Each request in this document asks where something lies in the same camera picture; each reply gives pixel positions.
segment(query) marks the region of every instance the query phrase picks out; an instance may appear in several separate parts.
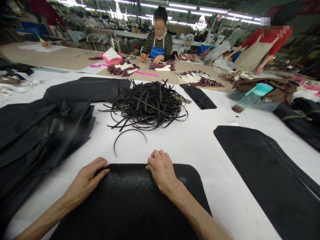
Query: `red fabric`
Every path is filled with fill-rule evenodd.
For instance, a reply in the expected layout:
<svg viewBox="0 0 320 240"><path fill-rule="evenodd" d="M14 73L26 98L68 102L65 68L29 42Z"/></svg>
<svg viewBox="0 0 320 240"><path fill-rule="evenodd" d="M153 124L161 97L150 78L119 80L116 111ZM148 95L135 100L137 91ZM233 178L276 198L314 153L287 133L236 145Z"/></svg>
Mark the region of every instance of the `red fabric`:
<svg viewBox="0 0 320 240"><path fill-rule="evenodd" d="M63 26L66 26L56 10L46 0L30 0L30 6L34 13L39 13L47 19L48 25L55 26L56 19L58 19Z"/></svg>
<svg viewBox="0 0 320 240"><path fill-rule="evenodd" d="M275 55L285 41L292 36L292 27L290 26L288 30L284 30L286 27L287 26L284 26L283 29L269 30L269 32L264 32L259 28L244 43L242 43L241 46L248 46L249 48L258 40L260 35L261 38L259 42L261 43L272 43L277 37L279 37L268 52L268 55Z"/></svg>

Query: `brown leather piece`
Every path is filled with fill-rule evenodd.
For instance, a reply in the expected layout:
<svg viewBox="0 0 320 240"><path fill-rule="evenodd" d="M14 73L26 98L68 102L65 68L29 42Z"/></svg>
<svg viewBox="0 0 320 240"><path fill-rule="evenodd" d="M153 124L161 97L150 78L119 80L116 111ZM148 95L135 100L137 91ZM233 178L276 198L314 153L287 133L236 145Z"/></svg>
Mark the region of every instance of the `brown leather piece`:
<svg viewBox="0 0 320 240"><path fill-rule="evenodd" d="M233 89L237 91L250 91L257 83L266 83L274 87L274 89L267 93L264 97L275 102L286 103L291 105L293 93L296 91L297 86L292 80L281 78L254 78L246 80L240 78L235 81Z"/></svg>

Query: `pink strap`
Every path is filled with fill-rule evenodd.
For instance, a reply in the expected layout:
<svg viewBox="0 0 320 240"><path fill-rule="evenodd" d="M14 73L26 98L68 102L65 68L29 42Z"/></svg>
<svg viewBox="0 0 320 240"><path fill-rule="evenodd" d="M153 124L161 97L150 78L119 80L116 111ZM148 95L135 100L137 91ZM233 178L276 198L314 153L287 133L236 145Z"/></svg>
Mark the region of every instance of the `pink strap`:
<svg viewBox="0 0 320 240"><path fill-rule="evenodd" d="M154 77L159 77L157 74L155 73L143 73L143 72L138 72L138 71L135 71L135 73L140 73L140 74L144 74L144 75L148 75L148 76L154 76Z"/></svg>

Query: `plastic bottle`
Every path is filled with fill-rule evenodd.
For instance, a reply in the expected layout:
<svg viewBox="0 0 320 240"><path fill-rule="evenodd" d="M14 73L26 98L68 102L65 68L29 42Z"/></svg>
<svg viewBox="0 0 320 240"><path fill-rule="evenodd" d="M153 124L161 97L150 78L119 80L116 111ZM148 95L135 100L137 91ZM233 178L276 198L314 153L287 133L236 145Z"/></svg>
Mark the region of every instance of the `plastic bottle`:
<svg viewBox="0 0 320 240"><path fill-rule="evenodd" d="M237 102L231 109L237 113L241 113L243 110L250 107L272 89L273 87L268 84L258 83L254 88L247 92L246 95L241 98L241 100Z"/></svg>

